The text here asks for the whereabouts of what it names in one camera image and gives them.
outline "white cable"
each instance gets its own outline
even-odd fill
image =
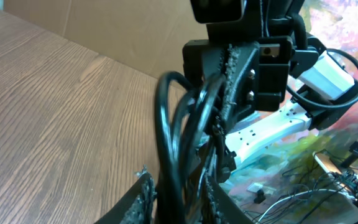
[[[330,192],[336,192],[336,190],[333,190],[333,189],[319,189],[319,190],[315,190],[315,191],[330,191]],[[283,198],[279,201],[277,201],[276,203],[274,203],[272,206],[270,206],[266,212],[259,218],[258,222],[260,222],[264,216],[274,207],[276,206],[276,204],[280,203],[280,202],[283,202],[285,200],[288,200],[288,199],[291,199],[293,197],[296,197],[296,196],[299,196],[299,195],[304,195],[304,194],[307,194],[307,193],[310,193],[310,192],[313,192],[313,190],[308,190],[308,191],[305,191],[305,192],[300,192],[300,193],[297,193],[296,195],[292,195],[292,196],[289,196],[289,197],[286,197],[286,198]],[[349,195],[348,193],[345,193],[345,192],[338,192],[339,194],[342,194],[342,195],[345,195],[345,197],[349,198],[349,199],[354,199],[353,196]]]

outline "white 3d-printed part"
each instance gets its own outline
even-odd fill
[[[298,79],[327,100],[338,99],[354,85],[354,79],[327,55],[327,51]]]
[[[250,156],[255,157],[263,152],[264,147],[288,136],[289,134],[307,130],[311,124],[311,118],[307,117],[307,111],[298,103],[287,101],[270,116],[226,136],[226,146],[230,151],[236,152],[236,166]]]

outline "white connector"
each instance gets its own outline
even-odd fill
[[[327,51],[323,52],[316,64],[303,72],[298,79],[327,100],[338,99],[354,85],[352,76],[328,56]]]

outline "electronic wire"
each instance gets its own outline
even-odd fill
[[[224,75],[215,75],[215,77],[205,81],[196,102],[195,112],[190,114],[188,118],[183,132],[191,134],[182,135],[181,146],[179,148],[179,168],[183,174],[182,180],[185,180],[188,176],[193,158],[191,156],[191,150],[195,149],[200,142],[214,102],[225,79],[226,77]]]
[[[171,81],[177,81],[185,89],[192,89],[191,83],[178,72],[165,73],[157,83],[154,98],[154,124],[157,142],[157,153],[160,162],[158,178],[158,201],[170,205],[169,213],[161,214],[161,222],[172,218],[177,223],[185,221],[185,207],[182,200],[181,180],[177,165],[177,153],[172,151],[171,129],[168,112],[168,90]]]
[[[190,90],[183,95],[180,99],[178,106],[173,114],[171,124],[171,136],[172,136],[172,152],[175,155],[179,155],[180,148],[180,136],[181,136],[181,124],[183,118],[190,113],[188,104],[193,100],[195,95],[194,90]]]
[[[322,152],[324,152],[324,151],[325,151],[325,149],[316,152],[316,153],[314,154],[314,157],[315,157],[317,154],[322,153]],[[305,177],[306,175],[308,175],[308,179],[309,179],[309,175],[310,175],[310,174],[314,171],[314,169],[315,169],[315,167],[314,167],[314,169],[311,169],[311,170],[308,168],[308,171],[307,171],[306,173],[287,174],[287,173],[289,173],[289,172],[291,172],[291,171],[293,171],[293,170],[295,170],[295,169],[297,169],[297,168],[299,168],[299,167],[301,167],[301,166],[297,166],[297,167],[294,167],[294,168],[292,168],[292,169],[290,169],[290,170],[287,170],[287,171],[285,171],[282,175],[283,175],[284,177],[289,177],[289,176],[292,176],[292,175],[295,175],[295,176],[296,176],[296,175],[303,175],[303,177]],[[350,180],[352,180],[352,179],[354,178],[355,173],[354,173],[352,170],[350,170],[350,172],[351,172],[351,173],[347,176],[346,181],[350,181]],[[336,174],[336,173],[333,173],[333,172],[323,173],[321,176],[318,177],[317,181],[314,183],[313,190],[308,190],[308,191],[306,191],[306,192],[310,192],[310,197],[307,198],[307,199],[304,199],[304,201],[308,201],[308,200],[312,197],[312,195],[314,194],[314,192],[319,191],[319,190],[317,190],[318,184],[323,180],[323,177],[324,177],[325,175],[329,175],[329,174],[331,174],[333,177],[335,177],[336,175],[339,175],[339,174]],[[329,184],[326,184],[323,188],[325,189],[326,187],[328,187],[328,186],[331,185],[331,184],[335,184],[336,182],[340,182],[340,181],[338,181],[338,178],[341,178],[341,177],[342,177],[342,176],[336,177],[336,178],[334,178],[334,180],[332,180],[332,178],[329,178],[329,179],[332,180],[332,181],[330,181]],[[307,188],[307,183],[306,183],[306,184],[297,184],[297,185],[306,186],[306,188]],[[345,195],[347,198],[354,199],[354,197],[351,196],[351,195],[349,195],[347,192],[340,192],[340,194]],[[296,196],[294,196],[294,195],[291,195],[291,196],[289,196],[289,197],[286,197],[287,200],[289,201],[289,200],[291,200],[292,198],[296,198]],[[287,213],[289,213],[289,212],[291,211],[291,208],[290,208],[291,206],[292,206],[292,204],[290,204],[289,206],[286,206],[284,209],[280,209],[280,208],[276,209],[276,211],[274,211],[274,213],[279,212],[279,211],[282,211],[282,212],[281,212],[280,214],[278,214],[278,215],[275,215],[275,216],[273,216],[272,213],[266,213],[265,216],[263,216],[263,218],[265,219],[265,221],[263,221],[263,224],[266,224],[266,223],[273,224],[273,223],[279,221],[279,219],[281,219],[282,217],[284,217]]]
[[[264,224],[273,224],[276,223],[278,221],[280,221],[283,217],[285,217],[286,215],[288,215],[289,213],[291,213],[294,209],[296,209],[297,205],[304,203],[304,202],[300,202],[300,201],[294,201],[292,202],[291,205],[289,205],[288,207],[286,207],[282,212],[280,212],[276,217],[271,218],[270,220],[267,220],[264,222]]]
[[[267,8],[266,8],[266,15],[265,15],[265,33],[266,33],[266,37],[270,37],[270,34],[269,34],[269,9],[270,9],[270,2],[271,2],[271,0],[268,0],[268,2],[267,2]]]
[[[321,199],[317,205],[315,205],[311,210],[310,212],[308,212],[299,222],[298,224],[301,224],[303,221],[305,221],[318,207],[320,207],[320,205],[327,201],[330,197],[332,197],[333,195],[337,194],[337,193],[340,193],[340,194],[344,194],[342,192],[340,192],[341,190],[343,190],[346,186],[343,186],[342,188],[334,191],[333,193],[329,194],[328,196],[326,196],[325,198]]]
[[[344,192],[340,192],[340,190],[342,190],[343,188],[339,189],[339,190],[333,190],[333,189],[318,189],[317,191],[320,192],[320,191],[329,191],[329,192],[334,192],[335,194],[336,193],[339,193],[339,194],[343,194],[345,195],[346,197],[349,197],[348,194],[345,194]],[[299,196],[299,195],[304,195],[304,194],[308,194],[308,193],[313,193],[314,191],[313,190],[309,190],[309,191],[306,191],[306,192],[300,192],[300,193],[297,193],[295,196]],[[289,196],[289,197],[286,197],[286,198],[283,198],[277,202],[275,202],[272,206],[270,206],[266,212],[263,213],[263,215],[258,219],[258,222],[260,222],[264,216],[274,207],[276,206],[277,204],[285,201],[285,200],[288,200],[288,199],[291,199],[293,196]]]

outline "coiled black cable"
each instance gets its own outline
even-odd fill
[[[293,31],[297,49],[308,50],[308,39],[306,37],[306,27],[303,18],[298,13],[292,13],[290,16],[292,17]]]
[[[158,201],[161,205],[169,205],[170,209],[158,207],[159,219],[162,223],[173,220],[184,223],[184,205],[181,197],[181,180],[178,170],[177,154],[172,150],[171,130],[168,112],[168,89],[172,80],[177,81],[187,90],[192,89],[190,82],[178,72],[165,73],[157,83],[154,98],[155,137],[160,161],[158,178]]]
[[[191,160],[193,159],[190,153],[198,145],[203,135],[215,99],[225,79],[224,75],[215,75],[204,82],[196,102],[195,111],[188,118],[183,131],[185,134],[181,138],[179,152],[179,167],[183,175],[182,180],[188,176]]]
[[[202,137],[225,79],[224,75],[216,74],[204,82],[200,91],[196,91],[178,72],[165,73],[158,81],[154,116],[157,152],[160,161],[157,212],[161,222],[174,220],[176,223],[184,223],[185,221],[182,189],[185,187],[193,160],[190,155],[191,152],[195,152]],[[170,125],[167,97],[169,83],[172,80],[177,81],[188,92],[180,100]],[[196,93],[199,93],[198,99],[189,111],[188,104]],[[181,134],[182,120],[189,112],[191,113],[185,125],[184,134]]]

